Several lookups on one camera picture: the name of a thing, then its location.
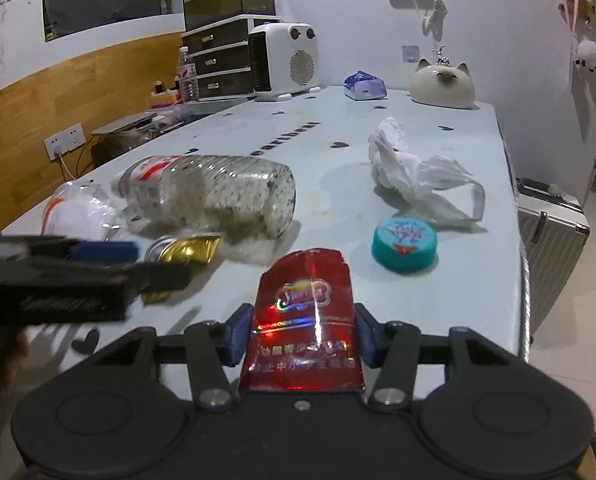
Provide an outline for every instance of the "suitcase handle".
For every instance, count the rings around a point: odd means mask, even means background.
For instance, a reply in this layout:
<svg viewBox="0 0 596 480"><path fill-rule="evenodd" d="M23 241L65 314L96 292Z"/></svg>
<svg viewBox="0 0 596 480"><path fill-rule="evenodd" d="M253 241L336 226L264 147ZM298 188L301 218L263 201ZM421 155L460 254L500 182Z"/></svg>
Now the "suitcase handle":
<svg viewBox="0 0 596 480"><path fill-rule="evenodd" d="M559 195L550 195L548 189L549 186L543 184L542 182L537 182L537 180L532 180L530 178L518 178L518 193L537 198L538 200L544 200L545 202L549 202L554 205L566 207L567 209L571 209L576 213L584 214L584 211L579 205L567 202Z"/></svg>

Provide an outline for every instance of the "floor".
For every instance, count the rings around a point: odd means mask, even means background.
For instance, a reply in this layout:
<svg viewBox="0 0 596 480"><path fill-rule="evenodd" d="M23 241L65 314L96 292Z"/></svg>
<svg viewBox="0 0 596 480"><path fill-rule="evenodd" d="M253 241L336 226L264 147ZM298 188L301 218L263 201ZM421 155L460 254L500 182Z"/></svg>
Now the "floor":
<svg viewBox="0 0 596 480"><path fill-rule="evenodd" d="M576 269L534 336L530 362L585 399L596 419L596 192L585 204L591 234Z"/></svg>

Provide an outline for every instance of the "drawer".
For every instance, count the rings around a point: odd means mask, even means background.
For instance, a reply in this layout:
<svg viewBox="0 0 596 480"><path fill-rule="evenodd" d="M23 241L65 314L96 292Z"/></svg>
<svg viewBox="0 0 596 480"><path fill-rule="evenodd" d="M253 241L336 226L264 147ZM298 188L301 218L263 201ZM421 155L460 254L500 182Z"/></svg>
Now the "drawer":
<svg viewBox="0 0 596 480"><path fill-rule="evenodd" d="M251 94L254 85L251 81L251 71L234 72L231 74L212 75L198 79L200 99L220 97L225 95Z"/></svg>
<svg viewBox="0 0 596 480"><path fill-rule="evenodd" d="M279 21L280 19L276 16L269 16L267 19L252 19L248 16L243 16L222 25L206 27L205 30L184 35L182 41L184 46L189 47L189 53L194 54L210 48L246 41L249 38L250 28Z"/></svg>
<svg viewBox="0 0 596 480"><path fill-rule="evenodd" d="M202 54L195 56L193 62L199 75L247 68L250 65L249 46L236 46L210 52L209 54Z"/></svg>

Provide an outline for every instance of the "black heart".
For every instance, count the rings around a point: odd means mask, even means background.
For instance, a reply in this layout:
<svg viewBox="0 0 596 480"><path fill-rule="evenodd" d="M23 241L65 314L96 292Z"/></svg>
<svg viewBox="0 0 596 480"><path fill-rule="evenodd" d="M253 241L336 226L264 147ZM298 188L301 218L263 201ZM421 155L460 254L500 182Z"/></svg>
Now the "black heart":
<svg viewBox="0 0 596 480"><path fill-rule="evenodd" d="M73 339L71 348L82 355L93 355L99 342L100 331L97 328L92 328L84 339Z"/></svg>

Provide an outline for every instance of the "clear plastic bottle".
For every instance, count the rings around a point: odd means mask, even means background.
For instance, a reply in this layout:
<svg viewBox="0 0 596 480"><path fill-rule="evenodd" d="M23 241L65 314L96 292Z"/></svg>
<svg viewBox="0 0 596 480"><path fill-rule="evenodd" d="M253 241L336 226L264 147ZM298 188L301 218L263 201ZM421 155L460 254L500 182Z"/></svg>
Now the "clear plastic bottle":
<svg viewBox="0 0 596 480"><path fill-rule="evenodd" d="M112 187L130 214L234 238L278 238L295 208L289 167L254 156L150 156L118 175Z"/></svg>
<svg viewBox="0 0 596 480"><path fill-rule="evenodd" d="M198 73L195 71L195 63L189 55L187 46L180 47L178 58L177 75L180 78L180 96L183 103L200 100L200 87L198 85Z"/></svg>

